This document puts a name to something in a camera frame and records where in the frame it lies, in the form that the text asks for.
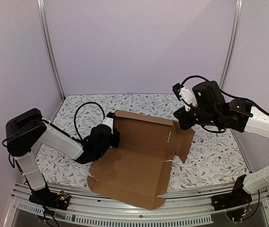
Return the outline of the brown cardboard box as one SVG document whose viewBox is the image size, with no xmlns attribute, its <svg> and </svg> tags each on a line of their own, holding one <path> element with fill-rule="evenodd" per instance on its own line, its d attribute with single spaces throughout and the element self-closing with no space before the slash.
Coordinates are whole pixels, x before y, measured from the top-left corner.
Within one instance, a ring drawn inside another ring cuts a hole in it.
<svg viewBox="0 0 269 227">
<path fill-rule="evenodd" d="M 182 162 L 190 151 L 194 130 L 177 121 L 127 111 L 115 111 L 120 132 L 118 148 L 110 148 L 92 163 L 89 189 L 105 197 L 148 210 L 160 208 L 167 192 L 172 159 Z"/>
</svg>

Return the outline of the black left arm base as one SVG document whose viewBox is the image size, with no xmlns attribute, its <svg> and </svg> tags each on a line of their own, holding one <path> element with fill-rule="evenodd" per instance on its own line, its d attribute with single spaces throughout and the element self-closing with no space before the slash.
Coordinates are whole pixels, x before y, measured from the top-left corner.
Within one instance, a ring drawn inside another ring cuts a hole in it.
<svg viewBox="0 0 269 227">
<path fill-rule="evenodd" d="M 71 194 L 64 191 L 51 192 L 48 185 L 40 190 L 34 191 L 31 186 L 31 195 L 29 201 L 45 207 L 59 210 L 67 210 L 71 199 Z"/>
</svg>

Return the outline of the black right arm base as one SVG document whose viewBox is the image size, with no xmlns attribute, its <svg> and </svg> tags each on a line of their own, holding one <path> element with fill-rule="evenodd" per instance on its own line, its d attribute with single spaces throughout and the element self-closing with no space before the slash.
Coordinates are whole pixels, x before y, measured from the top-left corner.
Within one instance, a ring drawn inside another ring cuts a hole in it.
<svg viewBox="0 0 269 227">
<path fill-rule="evenodd" d="M 227 217 L 232 222 L 242 221 L 249 209 L 250 202 L 252 202 L 251 195 L 243 189 L 243 181 L 246 176 L 247 175 L 244 174 L 236 179 L 231 192 L 211 197 L 211 205 L 214 207 L 215 211 L 248 205 L 248 208 L 241 208 L 226 213 Z"/>
</svg>

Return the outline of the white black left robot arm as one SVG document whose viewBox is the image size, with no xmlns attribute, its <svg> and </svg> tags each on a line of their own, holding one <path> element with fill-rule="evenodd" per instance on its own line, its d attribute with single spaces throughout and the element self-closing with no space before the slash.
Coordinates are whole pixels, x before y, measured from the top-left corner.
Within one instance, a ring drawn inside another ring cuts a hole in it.
<svg viewBox="0 0 269 227">
<path fill-rule="evenodd" d="M 39 109 L 33 108 L 6 123 L 3 145 L 35 191 L 35 198 L 43 205 L 50 205 L 53 194 L 46 189 L 47 184 L 32 154 L 32 146 L 42 143 L 80 164 L 94 162 L 109 148 L 119 146 L 120 133 L 114 123 L 115 114 L 108 113 L 101 124 L 91 129 L 88 136 L 76 139 L 44 119 Z"/>
</svg>

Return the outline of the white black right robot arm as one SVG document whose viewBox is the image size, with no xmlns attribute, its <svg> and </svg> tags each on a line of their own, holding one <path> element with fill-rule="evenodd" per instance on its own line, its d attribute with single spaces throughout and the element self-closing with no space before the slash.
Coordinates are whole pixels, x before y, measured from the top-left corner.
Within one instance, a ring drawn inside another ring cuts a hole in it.
<svg viewBox="0 0 269 227">
<path fill-rule="evenodd" d="M 186 79 L 173 85 L 172 90 L 184 106 L 174 112 L 182 130 L 188 130 L 194 125 L 201 126 L 212 133 L 223 133 L 226 129 L 246 132 L 269 139 L 269 113 L 247 98 L 227 95 L 216 81 L 204 79 L 192 88 L 192 92 L 184 86 Z M 233 97 L 226 102 L 223 94 Z M 205 126 L 215 126 L 218 131 L 211 131 Z M 242 180 L 236 180 L 233 192 L 228 194 L 227 202 L 238 206 L 245 200 L 246 194 L 255 193 L 258 189 L 269 185 L 269 165 L 263 169 L 244 175 Z"/>
</svg>

